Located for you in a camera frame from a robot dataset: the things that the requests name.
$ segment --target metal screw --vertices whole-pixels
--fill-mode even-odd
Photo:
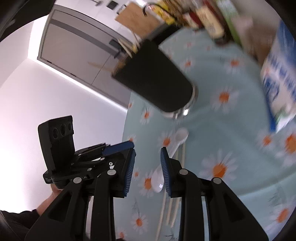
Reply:
[[[116,174],[116,171],[114,169],[111,169],[107,172],[108,175],[113,176]]]
[[[81,183],[81,181],[82,181],[81,177],[76,177],[76,178],[73,179],[73,182],[76,183],[76,184]]]
[[[187,171],[186,169],[181,169],[181,170],[179,171],[179,173],[180,173],[181,175],[187,175],[187,174],[188,174],[188,171]]]
[[[213,179],[213,182],[216,183],[216,184],[220,184],[222,181],[221,181],[220,178],[215,177],[215,178]]]

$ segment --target person's arm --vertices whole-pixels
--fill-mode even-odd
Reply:
[[[37,213],[41,216],[44,211],[48,208],[48,206],[53,202],[53,200],[55,200],[55,198],[61,193],[62,189],[58,189],[55,184],[51,184],[50,185],[52,188],[52,193],[51,195],[44,200],[38,208],[36,208]]]

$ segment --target tablecloth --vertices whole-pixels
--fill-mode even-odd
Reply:
[[[161,147],[171,145],[176,130],[186,127],[185,168],[201,178],[221,177],[272,240],[296,205],[296,124],[269,132],[260,68],[236,44],[219,47],[206,31],[183,28],[160,49],[199,94],[186,117],[171,120],[132,93],[123,141],[134,142],[137,156],[128,196],[114,200],[117,237],[155,240],[164,190],[153,191],[151,176],[160,164]],[[173,228],[166,226],[168,202],[159,240],[173,241],[180,214]]]

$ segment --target bottle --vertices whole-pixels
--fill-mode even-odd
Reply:
[[[199,17],[210,37],[217,44],[227,42],[226,32],[223,25],[219,22],[216,14],[201,0],[192,0],[196,15]]]

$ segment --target black sleeve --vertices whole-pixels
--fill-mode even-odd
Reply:
[[[39,218],[39,214],[36,209],[21,213],[9,213],[6,211],[2,211],[2,213],[9,226],[21,240],[25,240],[27,232]]]

